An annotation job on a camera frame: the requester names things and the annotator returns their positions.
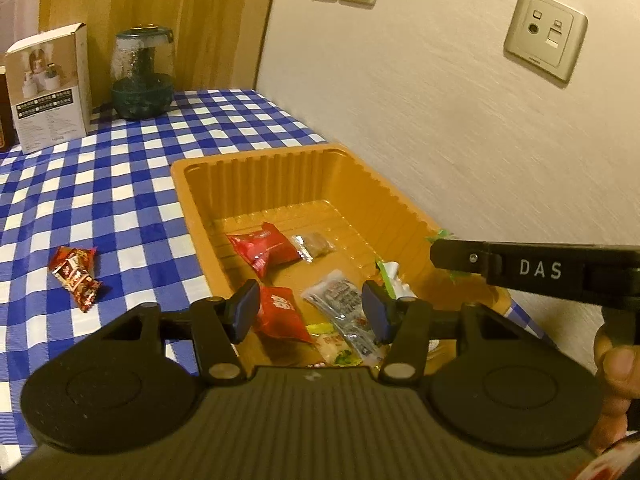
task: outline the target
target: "ribbed gray panel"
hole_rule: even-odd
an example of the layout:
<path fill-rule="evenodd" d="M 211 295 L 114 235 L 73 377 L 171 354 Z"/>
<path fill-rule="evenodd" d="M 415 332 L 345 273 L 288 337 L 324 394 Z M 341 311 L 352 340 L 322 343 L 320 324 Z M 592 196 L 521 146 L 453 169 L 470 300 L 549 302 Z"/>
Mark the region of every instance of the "ribbed gray panel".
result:
<path fill-rule="evenodd" d="M 377 384 L 364 368 L 260 368 L 243 386 L 211 390 L 191 420 L 151 446 L 109 456 L 42 446 L 6 478 L 566 480 L 592 458 L 583 448 L 534 458 L 476 449 L 443 430 L 414 392 Z"/>

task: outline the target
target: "blue and white checkered tablecloth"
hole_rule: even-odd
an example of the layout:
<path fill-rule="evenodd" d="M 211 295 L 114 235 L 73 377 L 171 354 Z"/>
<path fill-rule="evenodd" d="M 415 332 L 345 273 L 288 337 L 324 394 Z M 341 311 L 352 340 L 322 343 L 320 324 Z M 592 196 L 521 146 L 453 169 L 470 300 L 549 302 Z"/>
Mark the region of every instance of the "blue and white checkered tablecloth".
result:
<path fill-rule="evenodd" d="M 180 310 L 211 295 L 171 163 L 322 141 L 256 92 L 203 91 L 177 94 L 167 115 L 142 122 L 99 108 L 83 139 L 0 154 L 0 468 L 34 447 L 19 399 L 36 368 L 139 303 Z M 86 314 L 47 270 L 61 245 L 98 249 L 108 292 Z M 508 317 L 542 335 L 516 304 Z M 167 355 L 196 371 L 190 342 Z"/>

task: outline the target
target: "wood grain backdrop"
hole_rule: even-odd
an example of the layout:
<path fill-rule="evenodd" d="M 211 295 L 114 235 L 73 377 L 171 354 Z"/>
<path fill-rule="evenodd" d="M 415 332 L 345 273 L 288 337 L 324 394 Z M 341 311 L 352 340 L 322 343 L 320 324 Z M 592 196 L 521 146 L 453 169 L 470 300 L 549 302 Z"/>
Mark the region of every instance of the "wood grain backdrop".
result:
<path fill-rule="evenodd" d="M 40 0 L 40 30 L 88 25 L 94 104 L 110 100 L 117 32 L 140 23 L 175 33 L 176 89 L 254 88 L 271 0 Z"/>

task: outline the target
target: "white cardboard box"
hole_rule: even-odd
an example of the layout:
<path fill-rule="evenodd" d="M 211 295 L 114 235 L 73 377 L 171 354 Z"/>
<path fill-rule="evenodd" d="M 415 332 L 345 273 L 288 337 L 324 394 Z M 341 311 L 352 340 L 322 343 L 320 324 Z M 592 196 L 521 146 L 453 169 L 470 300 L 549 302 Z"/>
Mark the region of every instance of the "white cardboard box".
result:
<path fill-rule="evenodd" d="M 4 63 L 24 153 L 86 135 L 92 101 L 84 23 L 20 40 Z"/>

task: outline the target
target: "white wall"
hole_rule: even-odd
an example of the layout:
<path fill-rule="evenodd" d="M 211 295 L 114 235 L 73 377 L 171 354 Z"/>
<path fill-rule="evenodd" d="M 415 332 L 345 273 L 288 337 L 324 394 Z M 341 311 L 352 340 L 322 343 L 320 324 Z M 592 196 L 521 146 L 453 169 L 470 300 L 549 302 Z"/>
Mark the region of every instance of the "white wall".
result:
<path fill-rule="evenodd" d="M 258 90 L 460 237 L 640 244 L 640 0 L 557 0 L 589 28 L 558 88 L 503 56 L 516 0 L 274 0 Z M 593 366 L 595 307 L 514 294 Z"/>

